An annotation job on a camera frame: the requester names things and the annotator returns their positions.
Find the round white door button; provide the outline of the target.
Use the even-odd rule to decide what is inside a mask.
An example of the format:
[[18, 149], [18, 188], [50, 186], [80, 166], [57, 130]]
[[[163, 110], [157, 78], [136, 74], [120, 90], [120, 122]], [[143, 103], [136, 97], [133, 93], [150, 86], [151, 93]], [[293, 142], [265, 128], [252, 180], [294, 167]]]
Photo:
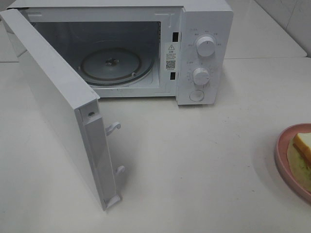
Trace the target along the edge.
[[194, 90], [190, 93], [191, 101], [202, 101], [204, 99], [204, 92], [202, 90]]

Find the white timer knob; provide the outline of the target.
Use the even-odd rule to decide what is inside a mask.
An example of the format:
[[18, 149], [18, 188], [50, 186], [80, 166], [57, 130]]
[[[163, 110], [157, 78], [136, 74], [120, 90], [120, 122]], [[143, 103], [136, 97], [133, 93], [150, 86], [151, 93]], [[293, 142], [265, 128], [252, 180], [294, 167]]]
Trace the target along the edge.
[[210, 80], [209, 71], [206, 68], [196, 68], [193, 73], [193, 82], [195, 85], [206, 85]]

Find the white microwave door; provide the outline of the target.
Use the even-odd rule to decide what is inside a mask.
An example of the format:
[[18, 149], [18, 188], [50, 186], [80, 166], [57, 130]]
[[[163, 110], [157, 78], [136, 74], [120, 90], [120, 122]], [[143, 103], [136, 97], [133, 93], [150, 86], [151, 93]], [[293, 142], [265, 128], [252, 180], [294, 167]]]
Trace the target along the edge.
[[99, 96], [17, 9], [0, 14], [20, 68], [42, 114], [104, 210], [120, 201]]

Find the pink round plate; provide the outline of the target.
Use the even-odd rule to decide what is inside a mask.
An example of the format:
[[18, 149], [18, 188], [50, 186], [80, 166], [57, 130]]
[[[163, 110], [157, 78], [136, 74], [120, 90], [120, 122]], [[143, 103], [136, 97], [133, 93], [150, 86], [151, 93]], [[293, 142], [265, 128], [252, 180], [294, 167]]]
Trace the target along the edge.
[[303, 199], [309, 204], [311, 203], [311, 193], [303, 186], [301, 186], [293, 177], [287, 159], [287, 149], [290, 140], [297, 133], [310, 133], [310, 132], [311, 132], [310, 123], [295, 124], [284, 129], [279, 134], [276, 140], [275, 155], [274, 155], [277, 170], [280, 176], [282, 177], [283, 181], [295, 194], [297, 194], [301, 199]]

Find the white bread sandwich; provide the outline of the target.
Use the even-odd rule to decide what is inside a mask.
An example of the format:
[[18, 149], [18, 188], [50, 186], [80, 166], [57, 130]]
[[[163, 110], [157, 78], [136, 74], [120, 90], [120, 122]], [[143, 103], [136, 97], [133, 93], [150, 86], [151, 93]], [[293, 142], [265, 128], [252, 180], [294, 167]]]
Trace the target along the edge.
[[287, 159], [294, 179], [311, 191], [311, 133], [297, 133], [289, 142]]

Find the glass microwave turntable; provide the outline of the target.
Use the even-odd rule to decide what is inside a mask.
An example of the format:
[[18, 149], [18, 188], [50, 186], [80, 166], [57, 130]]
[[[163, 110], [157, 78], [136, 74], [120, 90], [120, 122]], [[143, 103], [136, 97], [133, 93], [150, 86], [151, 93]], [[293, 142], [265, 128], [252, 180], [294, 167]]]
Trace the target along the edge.
[[111, 43], [86, 55], [79, 66], [90, 85], [117, 86], [147, 75], [158, 57], [158, 45]]

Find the white warning label sticker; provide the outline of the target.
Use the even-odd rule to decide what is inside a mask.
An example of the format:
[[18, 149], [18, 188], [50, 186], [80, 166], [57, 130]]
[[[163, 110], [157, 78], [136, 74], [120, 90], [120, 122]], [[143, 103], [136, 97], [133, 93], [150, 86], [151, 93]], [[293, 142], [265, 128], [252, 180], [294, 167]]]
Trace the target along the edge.
[[177, 67], [177, 46], [175, 43], [165, 44], [165, 68], [166, 70], [176, 70]]

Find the white microwave oven body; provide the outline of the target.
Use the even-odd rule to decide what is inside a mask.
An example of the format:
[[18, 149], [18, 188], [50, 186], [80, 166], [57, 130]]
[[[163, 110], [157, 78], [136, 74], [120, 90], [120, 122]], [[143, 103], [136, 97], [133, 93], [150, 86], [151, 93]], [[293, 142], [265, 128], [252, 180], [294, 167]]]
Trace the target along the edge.
[[[144, 77], [123, 85], [88, 84], [99, 98], [175, 97], [179, 105], [213, 104], [222, 72], [233, 10], [224, 0], [17, 0], [19, 10], [78, 73], [83, 58], [111, 43], [158, 45], [158, 57]], [[197, 53], [203, 35], [215, 40], [209, 57]], [[165, 44], [177, 46], [176, 70], [165, 68]], [[206, 85], [195, 85], [192, 73], [209, 71]], [[190, 93], [202, 90], [202, 101]]]

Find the upper white power knob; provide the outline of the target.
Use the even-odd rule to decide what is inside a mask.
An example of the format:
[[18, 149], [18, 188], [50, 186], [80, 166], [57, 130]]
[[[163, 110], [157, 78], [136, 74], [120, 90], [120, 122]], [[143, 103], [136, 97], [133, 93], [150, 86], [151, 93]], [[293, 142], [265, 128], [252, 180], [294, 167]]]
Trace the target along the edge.
[[215, 52], [215, 40], [209, 35], [203, 35], [195, 42], [197, 53], [202, 57], [209, 57]]

